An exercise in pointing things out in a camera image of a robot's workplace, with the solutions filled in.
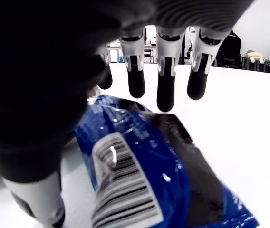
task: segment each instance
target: blue snack bag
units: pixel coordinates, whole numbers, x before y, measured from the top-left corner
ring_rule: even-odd
[[[172,114],[107,95],[75,128],[96,191],[93,228],[255,228]]]

